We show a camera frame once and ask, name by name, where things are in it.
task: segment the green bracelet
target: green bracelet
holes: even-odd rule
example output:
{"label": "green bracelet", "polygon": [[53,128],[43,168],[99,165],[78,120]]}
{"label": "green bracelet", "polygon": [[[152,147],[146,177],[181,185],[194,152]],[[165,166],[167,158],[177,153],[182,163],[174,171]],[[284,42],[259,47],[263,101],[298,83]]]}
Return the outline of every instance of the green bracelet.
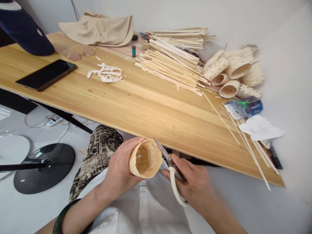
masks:
{"label": "green bracelet", "polygon": [[[61,211],[61,213],[59,214],[58,218],[55,221],[54,227],[53,227],[53,234],[63,234],[62,232],[62,224],[63,224],[63,220],[64,217],[67,213],[67,211],[74,205],[76,204],[80,199],[76,199],[74,201],[72,201],[71,203],[69,203],[67,206],[65,206],[65,208]],[[91,227],[92,227],[92,223],[89,224],[89,226],[83,231],[82,234],[87,234]]]}

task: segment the white shirt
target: white shirt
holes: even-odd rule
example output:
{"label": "white shirt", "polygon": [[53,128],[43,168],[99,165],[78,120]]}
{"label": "white shirt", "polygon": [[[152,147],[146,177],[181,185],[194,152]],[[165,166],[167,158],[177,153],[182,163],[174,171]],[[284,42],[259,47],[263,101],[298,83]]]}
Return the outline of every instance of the white shirt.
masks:
{"label": "white shirt", "polygon": [[[94,220],[92,234],[190,234],[183,207],[177,202],[171,184],[161,173],[168,169],[163,161],[151,179],[145,179],[115,200]],[[78,198],[83,198],[106,176],[107,168],[95,177]]]}

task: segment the white scissor handle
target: white scissor handle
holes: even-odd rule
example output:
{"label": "white scissor handle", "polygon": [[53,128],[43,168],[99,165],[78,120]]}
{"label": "white scissor handle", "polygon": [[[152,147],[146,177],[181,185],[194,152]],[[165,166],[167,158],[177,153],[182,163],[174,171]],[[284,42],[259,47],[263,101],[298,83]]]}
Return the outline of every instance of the white scissor handle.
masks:
{"label": "white scissor handle", "polygon": [[169,171],[170,171],[170,181],[171,181],[171,187],[173,190],[173,193],[175,194],[175,197],[178,201],[178,203],[180,203],[180,205],[186,207],[189,205],[189,203],[187,201],[183,201],[181,195],[179,194],[179,191],[176,187],[176,178],[175,178],[175,173],[176,173],[176,169],[174,167],[169,167]]}

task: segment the smartphone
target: smartphone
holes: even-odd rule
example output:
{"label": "smartphone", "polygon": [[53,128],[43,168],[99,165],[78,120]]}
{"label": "smartphone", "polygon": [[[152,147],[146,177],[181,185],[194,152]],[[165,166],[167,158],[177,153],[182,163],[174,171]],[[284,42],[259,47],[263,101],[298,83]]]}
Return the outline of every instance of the smartphone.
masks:
{"label": "smartphone", "polygon": [[76,68],[75,64],[59,59],[16,81],[16,83],[41,92]]}

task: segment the white paper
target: white paper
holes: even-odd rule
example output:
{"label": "white paper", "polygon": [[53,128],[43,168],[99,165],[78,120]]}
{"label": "white paper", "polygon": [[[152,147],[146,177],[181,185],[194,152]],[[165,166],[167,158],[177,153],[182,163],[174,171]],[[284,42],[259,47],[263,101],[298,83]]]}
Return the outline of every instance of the white paper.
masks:
{"label": "white paper", "polygon": [[274,127],[266,118],[260,115],[254,115],[246,123],[239,125],[241,131],[249,134],[254,141],[261,141],[280,137],[285,132]]}

